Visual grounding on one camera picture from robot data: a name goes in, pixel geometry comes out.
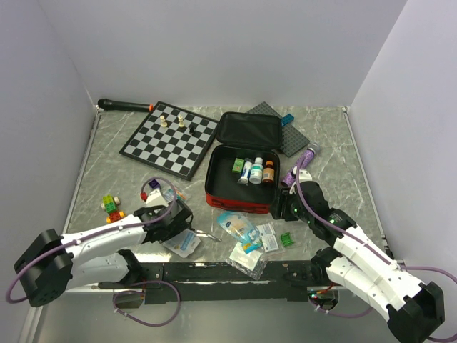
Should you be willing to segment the white blue mask packet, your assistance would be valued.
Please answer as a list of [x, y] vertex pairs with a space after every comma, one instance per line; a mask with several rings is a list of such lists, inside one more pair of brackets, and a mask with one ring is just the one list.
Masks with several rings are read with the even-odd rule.
[[161, 245], [182, 258], [193, 254], [201, 240], [196, 233], [190, 229], [185, 229], [176, 236], [163, 242]]

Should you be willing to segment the brown medicine bottle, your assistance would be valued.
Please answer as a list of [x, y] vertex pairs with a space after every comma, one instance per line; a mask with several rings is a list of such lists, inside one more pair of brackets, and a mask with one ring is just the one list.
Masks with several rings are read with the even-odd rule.
[[274, 183], [274, 174], [275, 174], [274, 162], [267, 161], [265, 163], [265, 167], [263, 168], [262, 182], [265, 184]]

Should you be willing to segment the white medicine bottle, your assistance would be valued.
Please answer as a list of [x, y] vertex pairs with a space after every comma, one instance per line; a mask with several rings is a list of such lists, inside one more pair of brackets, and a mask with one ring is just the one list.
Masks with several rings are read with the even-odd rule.
[[263, 178], [263, 159], [256, 157], [254, 163], [251, 166], [249, 174], [249, 181], [252, 184], [260, 184]]

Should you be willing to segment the red black medicine bag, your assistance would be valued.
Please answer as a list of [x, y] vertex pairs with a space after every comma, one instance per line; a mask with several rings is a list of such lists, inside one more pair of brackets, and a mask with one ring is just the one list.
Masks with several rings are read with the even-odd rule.
[[204, 190], [215, 208], [267, 214], [278, 192], [282, 142], [276, 116], [228, 111], [216, 130]]

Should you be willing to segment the small green box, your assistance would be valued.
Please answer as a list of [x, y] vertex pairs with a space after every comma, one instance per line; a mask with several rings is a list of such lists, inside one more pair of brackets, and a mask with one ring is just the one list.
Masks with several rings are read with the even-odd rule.
[[235, 158], [233, 162], [232, 172], [240, 174], [243, 171], [245, 161], [241, 158]]

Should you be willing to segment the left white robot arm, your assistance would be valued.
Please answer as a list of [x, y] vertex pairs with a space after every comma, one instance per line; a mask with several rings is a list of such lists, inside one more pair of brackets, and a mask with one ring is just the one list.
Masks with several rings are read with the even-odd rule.
[[38, 235], [14, 265], [32, 307], [87, 284], [133, 287], [146, 272], [131, 247], [163, 243], [191, 226], [193, 213], [181, 200], [142, 207], [118, 222], [75, 234], [54, 229]]

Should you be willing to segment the green plastic clip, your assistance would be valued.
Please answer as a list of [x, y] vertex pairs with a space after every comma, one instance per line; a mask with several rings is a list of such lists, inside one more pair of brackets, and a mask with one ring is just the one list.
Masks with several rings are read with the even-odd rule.
[[294, 240], [292, 239], [290, 232], [283, 233], [280, 236], [280, 239], [283, 247], [291, 247], [292, 245], [294, 245]]

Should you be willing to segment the white blue pad packet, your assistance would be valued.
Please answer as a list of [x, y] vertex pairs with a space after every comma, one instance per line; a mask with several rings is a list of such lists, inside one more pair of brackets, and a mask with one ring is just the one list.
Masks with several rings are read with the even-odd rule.
[[276, 252], [279, 250], [279, 245], [274, 234], [266, 234], [261, 238], [265, 253]]

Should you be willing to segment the purple toy block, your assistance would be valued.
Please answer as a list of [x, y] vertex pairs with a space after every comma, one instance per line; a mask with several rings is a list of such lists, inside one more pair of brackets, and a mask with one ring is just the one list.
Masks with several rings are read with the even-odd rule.
[[148, 182], [148, 185], [150, 186], [151, 189], [160, 189], [161, 185], [156, 179], [152, 179]]

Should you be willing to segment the purple tube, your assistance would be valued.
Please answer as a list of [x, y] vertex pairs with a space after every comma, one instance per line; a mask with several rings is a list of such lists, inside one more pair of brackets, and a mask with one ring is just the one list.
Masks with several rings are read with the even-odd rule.
[[296, 177], [301, 169], [306, 169], [306, 167], [311, 163], [313, 158], [320, 152], [321, 148], [317, 143], [310, 143], [304, 153], [298, 158], [296, 163], [291, 167], [289, 172], [281, 181], [281, 186], [291, 187], [295, 182]]

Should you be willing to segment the red yellow toy block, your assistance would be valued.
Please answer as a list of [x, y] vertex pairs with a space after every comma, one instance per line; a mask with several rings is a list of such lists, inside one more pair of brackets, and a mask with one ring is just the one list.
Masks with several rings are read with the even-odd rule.
[[109, 216], [106, 218], [106, 222], [108, 224], [111, 224], [111, 223], [114, 223], [114, 222], [117, 222], [117, 221], [123, 219], [125, 216], [126, 215], [123, 211], [114, 210], [109, 213]]

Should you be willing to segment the clear zip bag gauze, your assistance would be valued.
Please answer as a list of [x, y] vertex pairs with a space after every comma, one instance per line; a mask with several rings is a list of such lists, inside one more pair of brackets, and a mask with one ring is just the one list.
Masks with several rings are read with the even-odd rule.
[[261, 278], [267, 265], [267, 261], [259, 250], [253, 250], [247, 254], [240, 242], [235, 244], [226, 263], [256, 281]]

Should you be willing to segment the white chess piece left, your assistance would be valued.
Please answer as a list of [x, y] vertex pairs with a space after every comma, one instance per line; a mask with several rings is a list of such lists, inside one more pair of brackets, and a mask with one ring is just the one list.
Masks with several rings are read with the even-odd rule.
[[160, 116], [160, 123], [163, 128], [168, 126], [165, 116]]

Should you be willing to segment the black microphone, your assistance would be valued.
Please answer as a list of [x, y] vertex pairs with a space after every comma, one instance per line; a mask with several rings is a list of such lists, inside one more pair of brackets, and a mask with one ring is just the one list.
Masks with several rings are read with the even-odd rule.
[[153, 104], [139, 104], [125, 101], [114, 101], [110, 99], [99, 99], [97, 106], [104, 111], [140, 111], [150, 112], [154, 109]]

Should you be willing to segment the black handled scissors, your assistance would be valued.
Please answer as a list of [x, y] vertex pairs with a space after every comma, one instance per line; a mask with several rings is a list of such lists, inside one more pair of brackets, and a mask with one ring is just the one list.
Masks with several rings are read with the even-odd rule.
[[194, 229], [194, 232], [196, 233], [196, 236], [198, 236], [198, 237], [205, 237], [205, 238], [212, 239], [215, 242], [221, 242], [221, 239], [219, 239], [218, 237], [215, 237], [214, 235], [212, 235], [208, 232], [205, 232], [205, 231], [202, 231], [199, 229]]

